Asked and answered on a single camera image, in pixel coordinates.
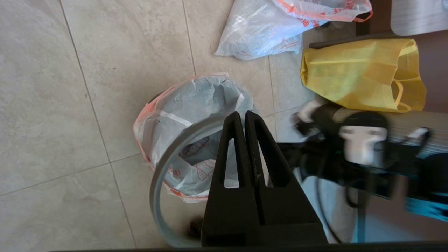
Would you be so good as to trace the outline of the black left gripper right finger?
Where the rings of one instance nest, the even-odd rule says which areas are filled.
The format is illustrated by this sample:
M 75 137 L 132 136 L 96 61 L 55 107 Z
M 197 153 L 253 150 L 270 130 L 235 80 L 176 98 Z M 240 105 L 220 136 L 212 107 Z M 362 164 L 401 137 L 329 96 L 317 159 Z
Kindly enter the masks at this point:
M 245 114 L 261 245 L 328 244 L 317 213 L 261 116 Z

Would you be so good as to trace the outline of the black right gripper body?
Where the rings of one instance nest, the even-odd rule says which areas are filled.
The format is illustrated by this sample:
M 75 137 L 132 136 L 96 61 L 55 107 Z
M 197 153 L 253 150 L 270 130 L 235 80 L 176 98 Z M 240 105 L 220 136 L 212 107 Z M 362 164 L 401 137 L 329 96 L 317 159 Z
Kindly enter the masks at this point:
M 288 164 L 302 179 L 315 176 L 333 182 L 370 178 L 387 156 L 389 122 L 373 111 L 358 111 L 341 122 L 331 105 L 307 105 L 297 115 L 303 142 L 282 142 Z

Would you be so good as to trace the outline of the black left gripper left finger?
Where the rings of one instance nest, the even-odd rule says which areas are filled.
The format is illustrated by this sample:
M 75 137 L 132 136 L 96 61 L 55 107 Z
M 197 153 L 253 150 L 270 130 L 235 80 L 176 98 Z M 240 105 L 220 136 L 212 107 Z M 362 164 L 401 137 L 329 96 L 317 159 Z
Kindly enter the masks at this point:
M 234 140 L 236 152 L 238 188 L 226 188 L 224 185 L 231 139 Z M 259 213 L 248 156 L 242 121 L 239 113 L 234 112 L 223 124 L 201 230 L 203 247 L 254 247 L 259 242 Z

